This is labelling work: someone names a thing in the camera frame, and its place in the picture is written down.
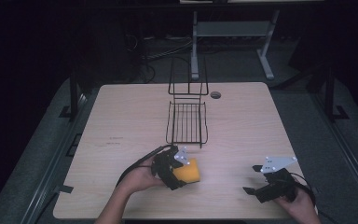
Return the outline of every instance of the hand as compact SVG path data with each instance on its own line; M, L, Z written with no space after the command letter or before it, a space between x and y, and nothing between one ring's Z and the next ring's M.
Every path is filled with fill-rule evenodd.
M154 186L165 186L162 180L155 178L151 172L154 157L142 162L139 167L126 174L117 188L126 190L129 194Z
M306 191L296 188L296 198L293 202L286 197L274 199L286 212L300 224L320 224L312 200Z

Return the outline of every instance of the wooden table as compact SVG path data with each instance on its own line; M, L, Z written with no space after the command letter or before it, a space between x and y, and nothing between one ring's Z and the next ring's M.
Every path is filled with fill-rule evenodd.
M295 156L264 83L210 83L220 99L203 96L208 142L188 145L198 160L200 182L177 190L152 188L131 196L123 218L286 218L274 202L260 203L242 187L266 186L252 166L266 156ZM60 194L56 218L96 218L118 177L153 149L166 145L167 84L109 85L100 89ZM288 167L302 175L298 163Z

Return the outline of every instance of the yellow sponge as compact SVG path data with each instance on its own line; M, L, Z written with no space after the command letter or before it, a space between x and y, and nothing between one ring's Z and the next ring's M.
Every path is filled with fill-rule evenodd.
M200 171L197 160L191 158L189 162L189 165L184 165L173 170L173 174L176 178L185 181L187 184L200 181Z

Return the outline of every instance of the metal wire rack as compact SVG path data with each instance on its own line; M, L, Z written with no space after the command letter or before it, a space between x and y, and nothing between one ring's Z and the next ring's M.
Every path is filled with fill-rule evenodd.
M176 83L178 79L182 80L181 85ZM179 77L172 59L168 94L173 98L169 107L167 143L200 144L202 147L208 141L206 104L201 101L203 95L209 94L206 70L198 80L192 80L190 72L185 77Z

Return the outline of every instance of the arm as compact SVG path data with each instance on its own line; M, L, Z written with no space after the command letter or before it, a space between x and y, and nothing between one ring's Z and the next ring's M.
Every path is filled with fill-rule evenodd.
M291 203L284 197L277 198L274 201L300 224L321 223L310 196L303 189L296 188L296 198Z
M150 165L153 158L143 162L140 167L129 172L113 190L112 196L95 221L96 224L118 224L124 213L130 196L153 186L164 186L164 183L152 176Z

